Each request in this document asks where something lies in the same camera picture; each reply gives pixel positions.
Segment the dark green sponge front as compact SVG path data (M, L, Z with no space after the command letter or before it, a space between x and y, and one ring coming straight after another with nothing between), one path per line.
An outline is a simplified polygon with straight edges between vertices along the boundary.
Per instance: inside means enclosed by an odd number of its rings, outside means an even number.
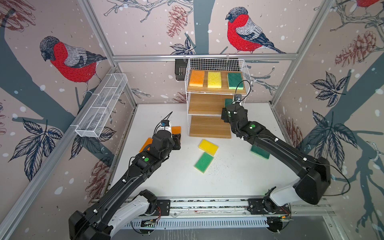
M233 99L225 99L225 108L233 104Z

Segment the dark green sponge carried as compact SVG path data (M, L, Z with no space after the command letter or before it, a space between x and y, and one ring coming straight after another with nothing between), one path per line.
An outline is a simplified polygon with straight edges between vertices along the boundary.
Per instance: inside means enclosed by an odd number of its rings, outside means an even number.
M228 73L228 87L230 90L243 90L244 83L241 73Z

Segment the light green sponge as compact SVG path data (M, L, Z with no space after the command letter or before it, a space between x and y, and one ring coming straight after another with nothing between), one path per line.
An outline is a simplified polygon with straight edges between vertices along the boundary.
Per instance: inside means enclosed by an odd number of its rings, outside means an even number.
M199 160L194 165L195 169L197 169L201 173L205 173L212 161L214 160L214 157L210 154L204 152L202 156L199 158Z

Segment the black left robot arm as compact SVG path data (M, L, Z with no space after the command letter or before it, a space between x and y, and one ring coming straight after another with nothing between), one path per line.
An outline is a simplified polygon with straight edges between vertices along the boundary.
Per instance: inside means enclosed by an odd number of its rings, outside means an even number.
M157 197L141 191L127 205L124 202L169 158L175 146L172 133L157 131L153 141L134 156L128 170L107 193L84 212L75 211L69 218L71 240L110 240L126 224L140 215L153 215Z

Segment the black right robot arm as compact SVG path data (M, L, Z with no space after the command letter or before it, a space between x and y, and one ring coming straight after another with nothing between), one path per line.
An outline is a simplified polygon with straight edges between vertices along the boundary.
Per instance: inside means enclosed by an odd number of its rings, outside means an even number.
M274 156L298 177L284 187L274 187L264 196L265 203L283 206L304 201L317 205L331 184L330 163L323 157L314 158L285 143L265 126L248 120L248 111L235 102L222 109L221 119L229 123L238 138Z

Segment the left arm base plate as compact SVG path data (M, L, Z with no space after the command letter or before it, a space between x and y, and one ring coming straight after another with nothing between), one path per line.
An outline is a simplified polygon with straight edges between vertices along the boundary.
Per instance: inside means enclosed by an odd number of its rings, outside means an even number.
M144 203L149 204L146 212L140 217L163 217L168 216L170 214L171 201L170 200L157 200L156 204L152 201L148 200L144 201Z

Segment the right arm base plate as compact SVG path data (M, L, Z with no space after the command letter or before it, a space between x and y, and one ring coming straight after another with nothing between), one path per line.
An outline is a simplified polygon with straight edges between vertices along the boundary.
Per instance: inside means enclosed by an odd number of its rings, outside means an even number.
M247 200L247 210L252 215L290 215L289 205L278 206L270 199L251 198Z

